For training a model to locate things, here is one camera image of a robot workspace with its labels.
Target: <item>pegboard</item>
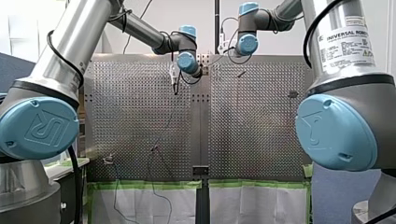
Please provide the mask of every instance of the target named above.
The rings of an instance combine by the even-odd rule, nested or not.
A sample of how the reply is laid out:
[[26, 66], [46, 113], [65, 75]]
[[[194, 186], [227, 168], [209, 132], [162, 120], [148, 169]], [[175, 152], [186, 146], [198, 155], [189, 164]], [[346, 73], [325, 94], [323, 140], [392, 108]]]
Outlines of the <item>pegboard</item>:
[[[115, 168], [120, 179], [191, 179], [190, 88], [180, 84], [174, 95], [169, 66], [169, 56], [92, 59], [85, 85], [90, 181], [116, 178]], [[151, 157], [154, 147], [161, 153]], [[104, 165], [110, 154], [117, 167]]]
[[219, 59], [210, 69], [210, 178], [302, 180], [294, 119], [312, 77], [302, 57]]
[[236, 65], [200, 57], [207, 72], [197, 85], [182, 83], [179, 96], [170, 84], [169, 56], [92, 59], [85, 84], [90, 181], [116, 178], [115, 167], [103, 163], [110, 154], [119, 178], [149, 179], [154, 146], [161, 151], [152, 163], [154, 180], [192, 180], [193, 165], [208, 165], [216, 179], [304, 179], [302, 165], [310, 160], [294, 131], [312, 82], [303, 58], [253, 56]]

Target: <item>electrical cable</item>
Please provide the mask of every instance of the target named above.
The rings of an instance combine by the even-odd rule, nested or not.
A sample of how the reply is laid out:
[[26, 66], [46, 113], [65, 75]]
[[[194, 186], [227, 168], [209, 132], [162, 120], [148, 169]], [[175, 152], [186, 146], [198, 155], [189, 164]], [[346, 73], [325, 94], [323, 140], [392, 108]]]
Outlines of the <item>electrical cable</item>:
[[273, 31], [273, 33], [277, 35], [279, 33], [279, 26], [277, 25], [276, 20], [274, 20], [274, 15], [273, 15], [274, 12], [265, 8], [260, 8], [259, 10], [265, 11], [268, 14], [269, 21], [268, 21], [268, 26], [265, 30], [268, 30], [271, 25], [271, 21], [274, 21], [275, 30]]
[[174, 48], [173, 48], [174, 42], [173, 42], [171, 36], [168, 33], [166, 33], [165, 31], [160, 31], [160, 33], [164, 34], [168, 37], [167, 45], [168, 45], [168, 48], [171, 50], [171, 62], [173, 62], [174, 61]]
[[247, 63], [250, 59], [251, 59], [251, 54], [248, 56], [248, 58], [246, 60], [244, 60], [243, 62], [236, 62], [232, 59], [231, 55], [230, 55], [230, 51], [231, 51], [231, 43], [233, 42], [233, 37], [236, 35], [236, 33], [238, 33], [238, 29], [235, 30], [235, 32], [233, 33], [233, 36], [230, 39], [230, 42], [228, 43], [228, 51], [227, 51], [227, 55], [228, 55], [228, 59], [234, 63], [234, 64], [244, 64]]
[[304, 44], [303, 44], [303, 51], [304, 51], [304, 59], [306, 64], [312, 68], [312, 63], [309, 60], [308, 57], [308, 44], [311, 40], [312, 35], [314, 34], [315, 30], [317, 29], [319, 23], [321, 20], [323, 20], [323, 18], [325, 18], [327, 16], [327, 14], [333, 9], [335, 8], [335, 6], [337, 6], [339, 3], [341, 3], [344, 0], [334, 0], [332, 1], [329, 5], [327, 5], [322, 12], [320, 12], [317, 17], [312, 21], [311, 25], [309, 26], [308, 30], [306, 31], [306, 35], [304, 38]]
[[221, 32], [222, 34], [224, 34], [224, 37], [225, 37], [225, 33], [224, 33], [224, 22], [226, 22], [227, 20], [238, 21], [238, 19], [235, 18], [235, 17], [227, 17], [227, 18], [225, 18], [225, 19], [221, 22], [220, 32]]
[[[149, 9], [149, 6], [151, 5], [151, 2], [152, 2], [152, 0], [149, 0], [149, 1], [148, 1], [148, 4], [146, 5], [145, 10], [143, 11], [142, 15], [140, 16], [140, 20], [142, 20], [143, 17], [145, 16], [146, 12], [147, 12], [148, 9]], [[131, 35], [128, 36], [128, 41], [127, 41], [126, 44], [125, 44], [125, 47], [124, 47], [124, 50], [123, 50], [122, 54], [125, 54], [125, 51], [126, 51], [126, 49], [128, 48], [128, 45], [129, 45], [129, 42], [130, 42], [130, 41], [131, 41]]]
[[[172, 176], [172, 174], [170, 173], [170, 170], [169, 170], [167, 164], [165, 163], [165, 161], [164, 161], [164, 159], [163, 159], [163, 155], [161, 154], [161, 152], [160, 152], [159, 150], [156, 150], [156, 148], [158, 147], [158, 144], [159, 144], [159, 142], [161, 141], [163, 135], [164, 135], [165, 132], [168, 130], [168, 128], [169, 128], [169, 126], [170, 126], [170, 124], [171, 124], [171, 121], [172, 121], [172, 119], [173, 119], [173, 116], [174, 116], [175, 112], [176, 112], [176, 108], [174, 107], [173, 110], [172, 110], [172, 112], [171, 112], [171, 115], [169, 116], [169, 120], [166, 122], [166, 125], [165, 125], [165, 127], [164, 127], [164, 129], [163, 129], [163, 132], [162, 132], [160, 135], [158, 135], [158, 137], [157, 137], [157, 139], [156, 139], [156, 141], [155, 141], [155, 143], [154, 143], [154, 146], [150, 149], [150, 153], [149, 153], [149, 156], [151, 156], [151, 155], [153, 155], [154, 150], [155, 150], [155, 151], [157, 151], [157, 152], [160, 154], [161, 160], [162, 160], [162, 162], [163, 162], [163, 164], [164, 164], [166, 170], [167, 170], [168, 173], [170, 174], [170, 176]], [[151, 164], [152, 164], [152, 163], [153, 163], [153, 157], [151, 157], [151, 159], [148, 158], [148, 175], [149, 175], [149, 178], [150, 178], [150, 180], [151, 180], [151, 186], [152, 186], [152, 189], [153, 189], [153, 194], [154, 194], [155, 196], [157, 196], [157, 197], [163, 198], [163, 199], [165, 199], [166, 201], [168, 201], [168, 203], [169, 203], [169, 216], [168, 216], [168, 222], [167, 222], [167, 224], [169, 224], [169, 223], [170, 223], [171, 216], [172, 216], [172, 212], [173, 212], [172, 202], [171, 202], [168, 198], [166, 198], [165, 196], [159, 195], [159, 194], [155, 191], [154, 182], [153, 182], [153, 176], [152, 176], [152, 174], [151, 174]], [[113, 165], [113, 167], [114, 167], [114, 171], [115, 171], [115, 173], [116, 173], [116, 179], [117, 179], [117, 181], [116, 181], [116, 189], [115, 189], [115, 194], [114, 194], [113, 208], [114, 208], [114, 210], [116, 210], [116, 211], [120, 214], [120, 216], [122, 216], [126, 221], [130, 221], [130, 222], [133, 222], [133, 223], [135, 223], [135, 224], [139, 224], [137, 221], [133, 221], [133, 220], [127, 218], [127, 217], [120, 211], [120, 209], [118, 209], [117, 206], [116, 206], [116, 205], [117, 205], [117, 198], [118, 198], [118, 196], [117, 196], [118, 194], [117, 194], [117, 193], [118, 193], [119, 184], [120, 184], [120, 174], [119, 174], [119, 170], [118, 170], [117, 164], [116, 164], [114, 161], [112, 162], [112, 165]]]
[[148, 160], [148, 175], [149, 175], [150, 180], [151, 180], [152, 192], [153, 192], [153, 194], [154, 194], [155, 196], [157, 196], [157, 197], [159, 197], [159, 198], [162, 198], [162, 199], [165, 199], [165, 200], [169, 203], [169, 215], [168, 215], [168, 221], [167, 221], [167, 224], [169, 224], [170, 221], [171, 221], [172, 212], [173, 212], [172, 202], [171, 202], [168, 198], [166, 198], [165, 196], [162, 196], [162, 195], [158, 194], [158, 193], [155, 191], [155, 187], [154, 187], [154, 178], [153, 178], [153, 176], [152, 176], [152, 174], [151, 174], [151, 165], [152, 165], [152, 163], [154, 162], [154, 151], [151, 151], [149, 156], [150, 156], [150, 160]]
[[182, 77], [181, 70], [178, 73], [177, 83], [174, 84], [174, 93], [175, 93], [175, 95], [178, 95], [178, 86], [180, 85], [180, 77]]
[[4, 99], [6, 99], [7, 94], [6, 93], [0, 93], [0, 104], [3, 103]]
[[79, 86], [78, 88], [81, 88], [84, 85], [84, 75], [81, 73], [81, 71], [79, 71], [79, 69], [73, 65], [71, 62], [69, 62], [68, 60], [66, 60], [66, 58], [52, 45], [52, 34], [53, 34], [53, 30], [49, 31], [49, 33], [47, 34], [47, 43], [49, 45], [49, 48], [52, 49], [53, 53], [56, 54], [56, 56], [58, 56], [58, 58], [60, 58], [64, 63], [66, 63], [67, 65], [69, 65], [79, 76]]
[[188, 81], [183, 77], [183, 74], [182, 74], [181, 70], [178, 72], [178, 75], [179, 75], [179, 77], [181, 77], [181, 79], [183, 79], [183, 81], [184, 81], [186, 84], [189, 84], [189, 85], [197, 84], [197, 83], [201, 80], [201, 77], [202, 77], [202, 76], [198, 77], [198, 79], [197, 79], [196, 81], [194, 81], [194, 82], [188, 82]]
[[384, 220], [385, 218], [391, 217], [396, 215], [396, 207], [390, 209], [388, 212], [379, 215], [378, 217], [375, 217], [373, 219], [371, 219], [370, 221], [366, 222], [365, 224], [375, 224], [378, 223], [382, 220]]
[[78, 168], [78, 160], [73, 146], [70, 146], [67, 151], [69, 152], [70, 160], [73, 166], [73, 172], [75, 176], [75, 188], [76, 188], [76, 211], [74, 223], [79, 224], [81, 209], [82, 209], [82, 192], [81, 192], [81, 175]]
[[131, 9], [128, 9], [128, 10], [123, 9], [119, 15], [111, 16], [110, 19], [108, 19], [107, 21], [116, 21], [116, 20], [119, 20], [121, 17], [124, 17], [127, 14], [131, 14], [131, 13], [132, 13]]
[[173, 34], [179, 34], [179, 35], [185, 36], [186, 38], [188, 38], [195, 45], [195, 48], [198, 49], [198, 45], [197, 45], [196, 41], [191, 36], [186, 35], [186, 34], [184, 34], [183, 32], [180, 32], [180, 31], [172, 31], [171, 35], [173, 35]]
[[117, 193], [118, 193], [118, 191], [119, 191], [120, 176], [119, 176], [119, 169], [117, 168], [117, 164], [116, 164], [115, 162], [113, 162], [113, 167], [114, 167], [114, 172], [116, 173], [116, 179], [117, 179], [117, 181], [116, 181], [116, 189], [115, 189], [115, 193], [114, 193], [113, 208], [114, 208], [114, 210], [116, 210], [116, 211], [120, 214], [120, 216], [122, 216], [122, 218], [123, 218], [125, 221], [130, 221], [130, 222], [133, 222], [133, 223], [135, 223], [135, 224], [139, 224], [137, 221], [131, 220], [131, 219], [129, 219], [128, 217], [126, 217], [126, 216], [120, 211], [120, 209], [117, 208], [117, 198], [118, 198]]

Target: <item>light blue joint cap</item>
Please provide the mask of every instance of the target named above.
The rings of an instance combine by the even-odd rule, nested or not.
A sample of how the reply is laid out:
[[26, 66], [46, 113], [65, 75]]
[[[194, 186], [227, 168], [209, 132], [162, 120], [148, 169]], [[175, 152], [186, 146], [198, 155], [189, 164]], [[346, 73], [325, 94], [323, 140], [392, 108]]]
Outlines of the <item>light blue joint cap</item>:
[[259, 41], [255, 35], [243, 35], [238, 41], [237, 51], [243, 56], [252, 55], [259, 47]]
[[195, 29], [195, 26], [191, 25], [182, 25], [178, 30], [186, 35], [192, 35], [193, 37], [196, 37], [197, 35], [197, 30]]
[[313, 95], [299, 106], [296, 130], [313, 161], [332, 170], [365, 171], [376, 162], [375, 136], [364, 118], [346, 102]]
[[257, 2], [246, 2], [239, 6], [239, 16], [248, 14], [251, 11], [259, 9], [259, 4]]
[[44, 160], [64, 152], [78, 135], [78, 117], [68, 103], [36, 97], [0, 118], [0, 152], [19, 160]]
[[177, 66], [187, 74], [194, 74], [198, 69], [198, 62], [189, 52], [182, 52], [177, 57]]

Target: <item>black cable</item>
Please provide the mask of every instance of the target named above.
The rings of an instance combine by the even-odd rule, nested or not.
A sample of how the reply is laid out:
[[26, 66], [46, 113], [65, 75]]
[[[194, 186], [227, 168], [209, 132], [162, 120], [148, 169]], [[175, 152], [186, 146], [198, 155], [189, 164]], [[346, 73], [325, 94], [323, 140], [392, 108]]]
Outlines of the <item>black cable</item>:
[[75, 188], [76, 188], [76, 211], [74, 223], [79, 224], [82, 208], [82, 198], [81, 198], [81, 174], [78, 168], [78, 160], [76, 153], [72, 146], [67, 149], [69, 152], [70, 160], [72, 161], [73, 172], [75, 176]]
[[243, 62], [236, 62], [232, 59], [231, 55], [230, 55], [230, 51], [231, 51], [231, 43], [233, 42], [233, 37], [236, 35], [236, 33], [238, 32], [238, 29], [235, 30], [235, 32], [233, 33], [233, 36], [230, 39], [230, 42], [228, 43], [228, 51], [227, 51], [227, 55], [228, 55], [228, 59], [234, 63], [234, 64], [244, 64], [247, 63], [250, 59], [251, 59], [251, 54], [248, 56], [248, 58], [246, 60], [244, 60]]
[[119, 191], [119, 184], [120, 184], [120, 176], [119, 176], [119, 169], [117, 168], [117, 164], [113, 161], [113, 167], [114, 167], [114, 172], [116, 173], [116, 189], [115, 189], [115, 193], [114, 193], [114, 203], [113, 203], [113, 208], [114, 208], [114, 210], [116, 210], [119, 214], [120, 214], [120, 216], [122, 216], [122, 218], [125, 220], [125, 221], [130, 221], [130, 222], [133, 222], [133, 223], [135, 223], [135, 224], [139, 224], [137, 221], [133, 221], [133, 220], [131, 220], [131, 219], [129, 219], [128, 217], [126, 217], [121, 211], [120, 211], [120, 209], [118, 209], [117, 208], [117, 198], [118, 198], [118, 196], [117, 196], [117, 193], [118, 193], [118, 191]]
[[168, 48], [171, 50], [171, 62], [173, 62], [174, 61], [174, 48], [173, 48], [174, 42], [173, 42], [171, 36], [168, 33], [166, 33], [165, 31], [160, 31], [160, 33], [164, 34], [168, 37], [167, 45], [168, 45]]
[[304, 58], [305, 58], [305, 62], [306, 64], [312, 68], [312, 63], [309, 60], [308, 57], [308, 44], [311, 40], [312, 35], [314, 34], [315, 30], [317, 29], [319, 23], [321, 20], [323, 20], [323, 18], [325, 18], [327, 16], [327, 14], [335, 7], [337, 6], [339, 3], [341, 3], [344, 0], [334, 0], [332, 1], [328, 6], [326, 6], [322, 12], [319, 13], [319, 15], [317, 15], [317, 17], [314, 19], [314, 21], [312, 21], [311, 25], [309, 26], [308, 30], [306, 31], [306, 35], [304, 38], [304, 45], [303, 45], [303, 51], [304, 51]]
[[84, 75], [82, 75], [81, 71], [79, 71], [79, 69], [75, 65], [73, 65], [71, 62], [66, 60], [66, 58], [64, 56], [62, 56], [62, 54], [55, 47], [53, 47], [52, 34], [53, 34], [53, 30], [49, 31], [49, 33], [47, 34], [47, 43], [48, 43], [49, 47], [52, 49], [53, 53], [56, 54], [56, 56], [58, 56], [58, 58], [60, 58], [64, 63], [66, 63], [73, 70], [75, 70], [75, 72], [78, 74], [79, 79], [80, 79], [78, 88], [81, 88], [84, 85]]
[[220, 26], [220, 32], [223, 33], [223, 34], [225, 34], [225, 33], [224, 33], [224, 22], [226, 22], [227, 20], [238, 21], [238, 19], [235, 18], [235, 17], [227, 17], [227, 18], [225, 18], [225, 19], [221, 22], [221, 26]]
[[274, 22], [274, 26], [275, 26], [275, 30], [273, 31], [273, 33], [275, 34], [275, 35], [277, 35], [278, 33], [279, 33], [279, 26], [277, 25], [277, 22], [276, 22], [276, 20], [274, 20], [274, 17], [276, 16], [276, 15], [273, 15], [273, 14], [275, 14], [274, 12], [272, 12], [272, 11], [270, 11], [270, 10], [268, 10], [268, 9], [265, 9], [265, 8], [260, 8], [260, 10], [262, 10], [262, 11], [265, 11], [267, 14], [268, 14], [268, 25], [267, 25], [267, 27], [265, 28], [265, 30], [268, 30], [269, 29], [269, 27], [270, 27], [270, 25], [271, 25], [271, 22], [273, 21]]
[[180, 85], [181, 72], [178, 73], [177, 83], [174, 84], [174, 93], [178, 95], [178, 87]]
[[180, 31], [172, 31], [171, 35], [172, 35], [172, 34], [179, 34], [179, 35], [185, 36], [186, 38], [188, 38], [188, 39], [195, 45], [195, 48], [198, 49], [198, 45], [197, 45], [195, 39], [192, 38], [191, 36], [186, 35], [186, 34], [180, 32]]
[[0, 93], [0, 104], [3, 103], [4, 99], [6, 99], [6, 96], [7, 96], [6, 94]]
[[201, 80], [201, 77], [202, 77], [202, 76], [198, 77], [198, 79], [197, 79], [196, 81], [194, 81], [194, 82], [188, 82], [188, 81], [183, 77], [183, 73], [181, 72], [181, 70], [180, 70], [180, 72], [178, 73], [178, 75], [179, 75], [179, 77], [181, 77], [181, 79], [183, 79], [183, 81], [184, 81], [186, 84], [189, 84], [189, 85], [197, 84], [197, 83]]
[[382, 215], [379, 215], [378, 217], [371, 219], [370, 221], [366, 222], [366, 224], [375, 224], [375, 223], [378, 223], [378, 222], [384, 220], [385, 218], [388, 218], [388, 217], [391, 217], [394, 215], [396, 215], [396, 207], [390, 209], [388, 212], [386, 212]]
[[131, 9], [128, 10], [123, 9], [119, 15], [111, 16], [110, 19], [108, 19], [107, 21], [116, 21], [119, 20], [121, 17], [125, 17], [127, 14], [131, 14], [131, 13], [132, 13]]
[[[145, 10], [143, 11], [142, 15], [140, 16], [140, 20], [143, 19], [143, 17], [145, 16], [146, 12], [147, 12], [148, 9], [149, 9], [149, 5], [151, 5], [151, 2], [152, 2], [152, 0], [149, 0], [149, 1], [148, 1], [148, 4], [146, 5]], [[124, 47], [124, 50], [123, 50], [122, 54], [125, 54], [125, 51], [126, 51], [126, 49], [128, 48], [128, 45], [129, 45], [129, 42], [130, 42], [130, 41], [131, 41], [131, 36], [129, 35], [129, 36], [128, 36], [128, 41], [126, 42], [126, 45], [125, 45], [125, 47]]]
[[165, 200], [169, 203], [169, 215], [168, 215], [168, 222], [167, 222], [167, 224], [169, 224], [170, 221], [171, 221], [172, 212], [173, 212], [172, 202], [171, 202], [168, 198], [166, 198], [165, 196], [162, 196], [162, 195], [158, 194], [158, 193], [155, 191], [155, 187], [154, 187], [154, 178], [153, 178], [153, 176], [152, 176], [152, 174], [151, 174], [151, 165], [152, 165], [152, 163], [154, 162], [154, 151], [151, 151], [150, 154], [149, 154], [149, 156], [150, 156], [150, 160], [148, 160], [148, 175], [149, 175], [149, 178], [150, 178], [150, 180], [151, 180], [152, 192], [153, 192], [153, 194], [154, 194], [155, 196], [157, 196], [157, 197], [159, 197], [159, 198], [162, 198], [162, 199], [165, 199]]

